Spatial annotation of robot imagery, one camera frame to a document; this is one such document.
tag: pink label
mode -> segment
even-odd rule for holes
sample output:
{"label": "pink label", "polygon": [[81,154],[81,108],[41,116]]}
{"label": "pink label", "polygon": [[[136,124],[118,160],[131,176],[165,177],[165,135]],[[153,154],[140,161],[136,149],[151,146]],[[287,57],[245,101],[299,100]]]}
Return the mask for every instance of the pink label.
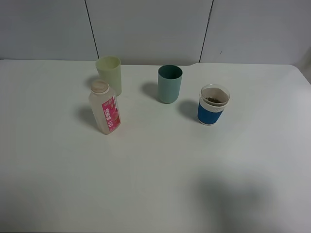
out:
{"label": "pink label", "polygon": [[111,132],[121,123],[115,98],[111,97],[108,101],[102,104],[102,107],[106,117],[107,125],[109,127],[109,131]]}

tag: white table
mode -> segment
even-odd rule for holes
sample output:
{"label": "white table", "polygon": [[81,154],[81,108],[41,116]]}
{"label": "white table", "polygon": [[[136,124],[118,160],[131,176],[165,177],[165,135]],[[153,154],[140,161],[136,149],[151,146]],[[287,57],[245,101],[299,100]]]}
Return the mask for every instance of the white table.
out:
{"label": "white table", "polygon": [[[189,233],[311,229],[311,86],[293,66],[182,67],[156,99],[158,66],[122,66],[121,125],[88,104],[92,61],[0,61],[0,230]],[[231,93],[216,125],[199,91]]]}

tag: teal cup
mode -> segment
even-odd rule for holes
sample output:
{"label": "teal cup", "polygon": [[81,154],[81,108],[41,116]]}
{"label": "teal cup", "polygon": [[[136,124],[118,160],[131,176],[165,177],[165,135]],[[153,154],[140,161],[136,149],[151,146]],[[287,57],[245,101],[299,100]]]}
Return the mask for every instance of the teal cup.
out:
{"label": "teal cup", "polygon": [[157,96],[163,103],[177,100],[183,71],[173,65],[160,67],[157,77]]}

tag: green cup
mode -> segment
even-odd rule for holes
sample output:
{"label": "green cup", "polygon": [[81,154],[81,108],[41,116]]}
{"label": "green cup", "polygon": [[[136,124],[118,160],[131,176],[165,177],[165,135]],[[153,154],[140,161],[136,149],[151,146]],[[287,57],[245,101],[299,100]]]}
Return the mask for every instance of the green cup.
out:
{"label": "green cup", "polygon": [[117,96],[121,94],[121,61],[117,57],[101,57],[96,61],[99,76],[115,90]]}
{"label": "green cup", "polygon": [[183,71],[173,65],[160,67],[157,78],[157,96],[163,103],[177,100]]}

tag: plastic bottle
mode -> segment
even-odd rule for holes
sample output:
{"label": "plastic bottle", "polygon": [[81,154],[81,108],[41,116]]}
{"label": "plastic bottle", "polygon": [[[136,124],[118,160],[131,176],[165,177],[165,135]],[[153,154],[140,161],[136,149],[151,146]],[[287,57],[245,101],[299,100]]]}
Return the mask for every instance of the plastic bottle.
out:
{"label": "plastic bottle", "polygon": [[98,128],[103,134],[110,134],[121,124],[116,92],[103,80],[92,83],[88,97]]}

